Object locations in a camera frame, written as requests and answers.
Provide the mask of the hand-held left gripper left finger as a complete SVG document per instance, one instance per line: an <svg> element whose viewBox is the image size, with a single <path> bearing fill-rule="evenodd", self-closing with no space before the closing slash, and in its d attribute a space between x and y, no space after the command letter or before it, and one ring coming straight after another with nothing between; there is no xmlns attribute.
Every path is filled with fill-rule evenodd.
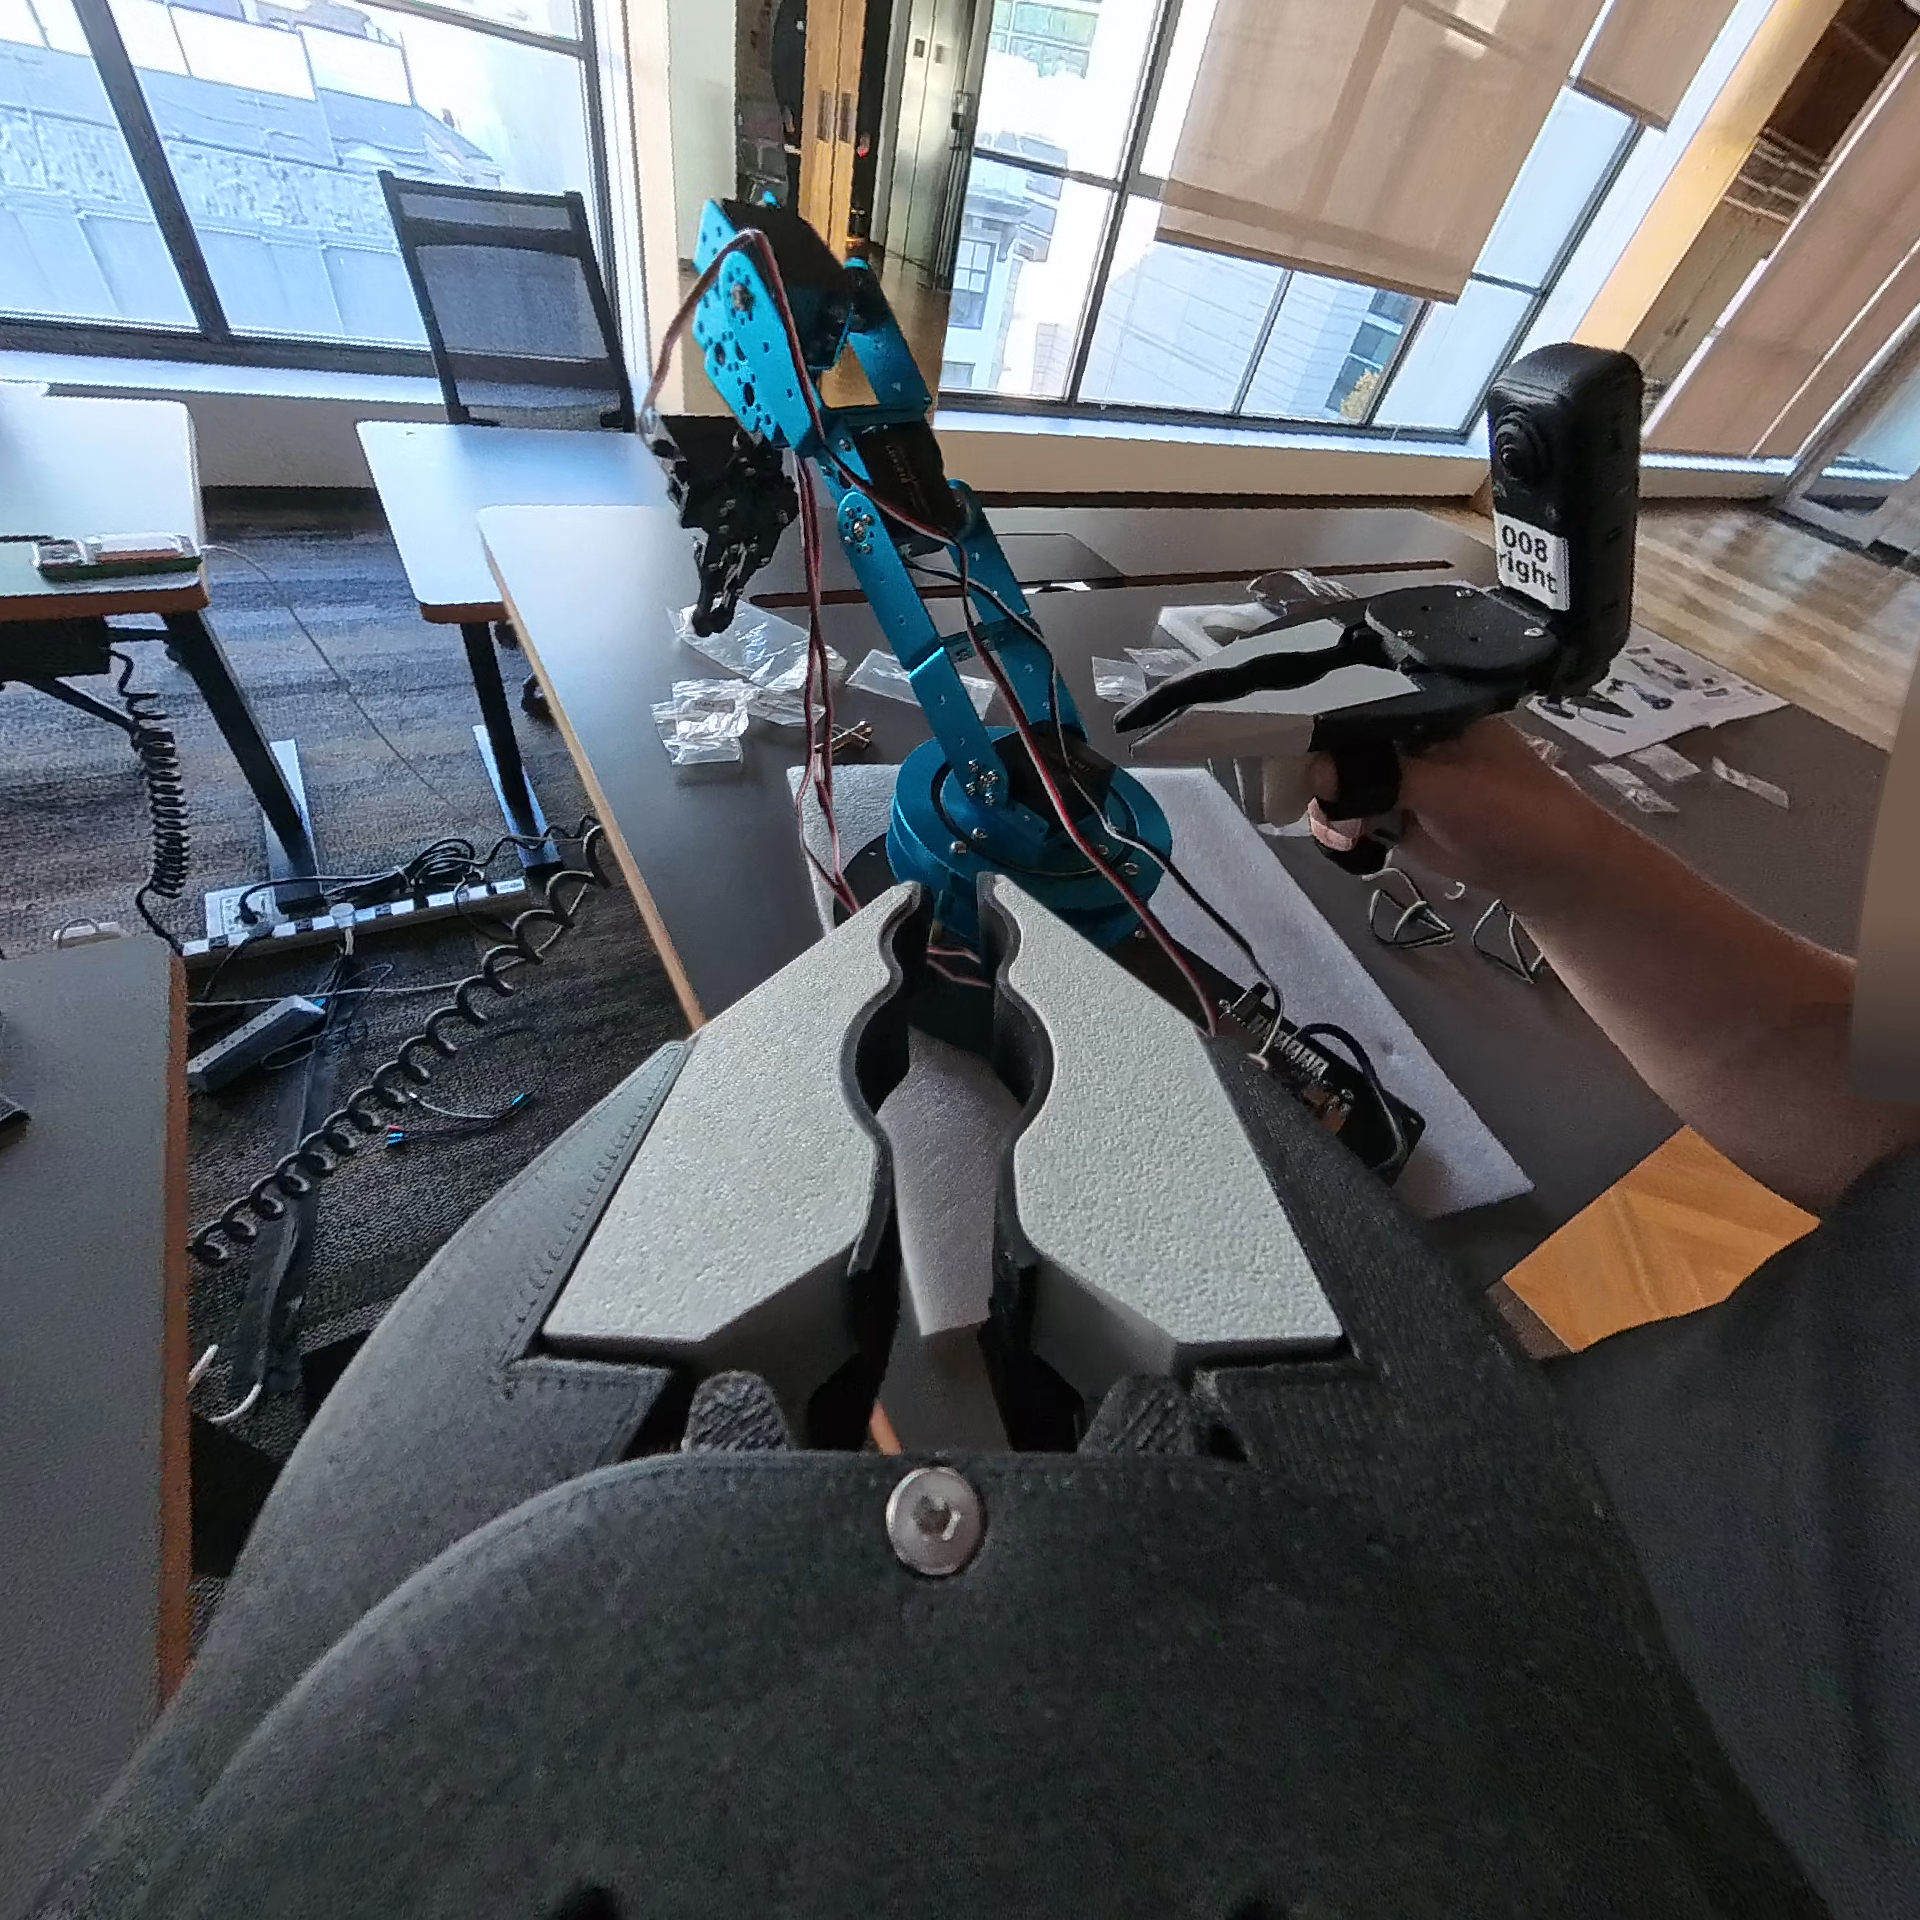
<svg viewBox="0 0 1920 1920"><path fill-rule="evenodd" d="M928 900L855 911L687 1045L543 1319L565 1356L883 1365L901 1263L880 1106L910 1066Z"/></svg>

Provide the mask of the grey power strip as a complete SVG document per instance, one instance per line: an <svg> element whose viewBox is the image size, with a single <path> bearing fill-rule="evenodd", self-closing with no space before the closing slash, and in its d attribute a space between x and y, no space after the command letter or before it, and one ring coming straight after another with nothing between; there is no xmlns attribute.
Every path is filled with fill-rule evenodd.
<svg viewBox="0 0 1920 1920"><path fill-rule="evenodd" d="M269 1055L315 1037L326 1014L324 999L293 994L271 1001L263 1013L222 1033L188 1057L186 1082L189 1093L220 1093L240 1080L266 1065Z"/></svg>

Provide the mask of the grey desk wooden edge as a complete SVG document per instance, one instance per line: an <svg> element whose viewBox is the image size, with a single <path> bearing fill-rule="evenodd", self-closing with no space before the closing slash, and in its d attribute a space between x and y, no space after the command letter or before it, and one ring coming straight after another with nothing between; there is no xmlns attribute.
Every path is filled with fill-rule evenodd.
<svg viewBox="0 0 1920 1920"><path fill-rule="evenodd" d="M260 806L280 908L320 900L320 869L293 740L268 740L234 664L206 623L203 561L98 583L38 572L38 540L203 540L194 428L180 401L47 398L5 384L2 398L5 681L72 702L66 676L108 670L110 617L160 617Z"/></svg>
<svg viewBox="0 0 1920 1920"><path fill-rule="evenodd" d="M482 720L471 728L508 831L539 841L496 625L508 618L478 513L492 506L650 506L664 480L636 434L480 423L362 420L357 439L422 618L463 641Z"/></svg>
<svg viewBox="0 0 1920 1920"><path fill-rule="evenodd" d="M186 999L149 935L5 961L5 1705L186 1666Z"/></svg>

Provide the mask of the beige roller blind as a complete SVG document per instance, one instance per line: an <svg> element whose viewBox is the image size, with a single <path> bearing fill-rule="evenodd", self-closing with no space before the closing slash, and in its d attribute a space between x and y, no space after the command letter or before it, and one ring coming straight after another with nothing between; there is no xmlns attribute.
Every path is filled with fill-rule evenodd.
<svg viewBox="0 0 1920 1920"><path fill-rule="evenodd" d="M1460 300L1597 2L1220 2L1158 240Z"/></svg>
<svg viewBox="0 0 1920 1920"><path fill-rule="evenodd" d="M1570 85L1648 127L1669 127L1734 8L1738 2L1606 2Z"/></svg>

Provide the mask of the white foam sheet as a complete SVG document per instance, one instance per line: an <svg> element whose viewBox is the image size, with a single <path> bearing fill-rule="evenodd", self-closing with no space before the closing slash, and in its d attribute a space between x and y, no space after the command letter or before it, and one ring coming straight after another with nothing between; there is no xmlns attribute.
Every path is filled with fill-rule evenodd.
<svg viewBox="0 0 1920 1920"><path fill-rule="evenodd" d="M1282 990L1287 1018L1339 1024L1364 1046L1388 1093L1423 1117L1397 1198L1440 1217L1523 1196L1531 1180L1207 772L1158 767L1141 781L1168 815L1173 856L1255 949ZM896 1157L903 1298L914 1329L979 1327L992 1296L992 1177L1016 1103L984 1057L920 1029L910 1066L878 1109Z"/></svg>

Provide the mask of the person's right hand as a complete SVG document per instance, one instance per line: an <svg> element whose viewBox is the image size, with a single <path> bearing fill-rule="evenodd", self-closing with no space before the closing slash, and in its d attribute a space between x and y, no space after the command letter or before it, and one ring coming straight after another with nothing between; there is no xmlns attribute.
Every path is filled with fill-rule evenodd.
<svg viewBox="0 0 1920 1920"><path fill-rule="evenodd" d="M1588 798L1501 718L1403 754L1398 798L1381 815L1336 812L1341 783L1331 754L1310 756L1304 778L1312 833L1324 847L1386 841L1434 873L1509 905L1535 905L1560 890L1595 814Z"/></svg>

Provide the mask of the white power strip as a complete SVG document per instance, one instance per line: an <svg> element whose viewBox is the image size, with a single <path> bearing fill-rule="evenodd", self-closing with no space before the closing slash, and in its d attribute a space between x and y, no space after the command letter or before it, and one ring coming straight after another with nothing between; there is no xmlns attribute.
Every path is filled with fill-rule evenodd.
<svg viewBox="0 0 1920 1920"><path fill-rule="evenodd" d="M198 937L180 937L180 958L189 968L210 968L236 953L291 953L300 946L334 943L346 935L358 941L429 920L509 920L531 902L533 889L524 877L480 880L375 902L308 900L301 909L278 900L278 889L271 886L230 886L203 894L206 927Z"/></svg>

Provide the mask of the person's dark shirt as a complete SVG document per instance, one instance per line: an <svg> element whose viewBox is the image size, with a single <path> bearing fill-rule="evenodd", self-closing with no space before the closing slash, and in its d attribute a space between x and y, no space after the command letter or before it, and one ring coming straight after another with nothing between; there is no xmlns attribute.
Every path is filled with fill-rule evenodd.
<svg viewBox="0 0 1920 1920"><path fill-rule="evenodd" d="M1918 1916L1918 1161L1544 1375L1728 1760L1834 1916Z"/></svg>

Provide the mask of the blue toy robot arm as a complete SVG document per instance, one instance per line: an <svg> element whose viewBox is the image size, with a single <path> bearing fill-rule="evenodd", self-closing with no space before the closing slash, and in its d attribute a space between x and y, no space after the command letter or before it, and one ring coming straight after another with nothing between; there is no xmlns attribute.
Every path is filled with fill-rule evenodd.
<svg viewBox="0 0 1920 1920"><path fill-rule="evenodd" d="M799 525L804 781L838 855L822 617L824 509L930 742L896 774L885 833L940 929L928 961L984 986L975 884L1005 874L1220 1033L1247 986L1284 999L1173 860L1168 817L1090 742L1002 543L943 469L933 398L878 274L774 200L710 198L640 434L694 536L693 628L715 632Z"/></svg>

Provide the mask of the black mesh office chair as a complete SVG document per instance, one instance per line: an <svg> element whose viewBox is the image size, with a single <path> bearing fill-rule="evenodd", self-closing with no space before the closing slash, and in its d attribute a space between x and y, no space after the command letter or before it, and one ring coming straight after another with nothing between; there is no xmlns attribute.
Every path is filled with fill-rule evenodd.
<svg viewBox="0 0 1920 1920"><path fill-rule="evenodd" d="M454 425L636 430L584 198L380 172Z"/></svg>

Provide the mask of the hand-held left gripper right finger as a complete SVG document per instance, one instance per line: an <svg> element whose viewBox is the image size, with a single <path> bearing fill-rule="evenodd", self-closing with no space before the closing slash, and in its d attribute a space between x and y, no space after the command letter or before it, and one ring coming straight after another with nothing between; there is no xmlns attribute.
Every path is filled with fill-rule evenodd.
<svg viewBox="0 0 1920 1920"><path fill-rule="evenodd" d="M980 882L980 935L1020 1106L994 1214L1016 1344L1072 1388L1333 1356L1226 1050L1007 877Z"/></svg>

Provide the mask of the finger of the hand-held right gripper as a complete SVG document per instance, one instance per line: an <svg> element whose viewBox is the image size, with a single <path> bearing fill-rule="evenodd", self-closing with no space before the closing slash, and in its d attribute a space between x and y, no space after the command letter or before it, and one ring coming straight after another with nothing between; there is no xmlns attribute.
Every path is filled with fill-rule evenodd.
<svg viewBox="0 0 1920 1920"><path fill-rule="evenodd" d="M1307 756L1312 727L1331 712L1378 706L1418 689L1398 670L1344 662L1300 688L1255 688L1174 692L1170 716L1126 727L1126 756L1134 762L1198 762L1210 759L1300 760Z"/></svg>
<svg viewBox="0 0 1920 1920"><path fill-rule="evenodd" d="M1117 711L1122 722L1168 722L1202 708L1325 712L1381 698L1388 664L1363 625L1307 606L1198 654Z"/></svg>

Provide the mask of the person's right forearm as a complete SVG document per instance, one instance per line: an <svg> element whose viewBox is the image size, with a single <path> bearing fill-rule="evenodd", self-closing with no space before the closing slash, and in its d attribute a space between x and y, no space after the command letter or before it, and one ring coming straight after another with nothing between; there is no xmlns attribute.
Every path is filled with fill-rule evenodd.
<svg viewBox="0 0 1920 1920"><path fill-rule="evenodd" d="M1573 781L1524 801L1494 890L1642 1080L1750 1180L1828 1212L1901 1124L1850 1090L1854 966L1693 873Z"/></svg>

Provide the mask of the pile of small plastic bags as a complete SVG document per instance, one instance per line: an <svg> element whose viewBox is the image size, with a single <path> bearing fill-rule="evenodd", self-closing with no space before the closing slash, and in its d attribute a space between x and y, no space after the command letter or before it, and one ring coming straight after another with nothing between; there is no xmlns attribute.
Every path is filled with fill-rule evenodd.
<svg viewBox="0 0 1920 1920"><path fill-rule="evenodd" d="M1307 606L1324 607L1333 604L1293 597L1267 607L1272 607L1282 617ZM780 617L774 610L748 604L733 625L715 634L696 634L690 628L690 610L677 612L674 625L677 638L694 656L712 664L712 674L706 678L677 678L670 695L654 706L656 728L674 762L738 760L742 756L741 738L752 727L787 728L791 734L803 732L806 638L795 622ZM1154 630L1148 644L1128 646L1119 656L1094 656L1088 666L1088 689L1096 702L1117 711L1139 698L1150 682L1186 664L1190 657L1180 646L1160 644L1160 634ZM1506 708L1523 711L1531 698L1575 697L1550 697L1540 692L1511 702ZM1652 754L1652 760L1662 767L1662 778L1679 781L1684 772L1677 767L1669 744L1671 740L1644 752Z"/></svg>

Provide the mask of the printed instruction sheet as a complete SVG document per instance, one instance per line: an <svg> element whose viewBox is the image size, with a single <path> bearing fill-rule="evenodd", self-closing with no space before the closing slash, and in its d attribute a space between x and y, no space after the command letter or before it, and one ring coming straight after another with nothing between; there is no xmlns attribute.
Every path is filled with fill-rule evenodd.
<svg viewBox="0 0 1920 1920"><path fill-rule="evenodd" d="M1762 686L1634 628L1595 688L1575 698L1531 698L1524 712L1599 759L1621 759L1780 708L1784 698Z"/></svg>

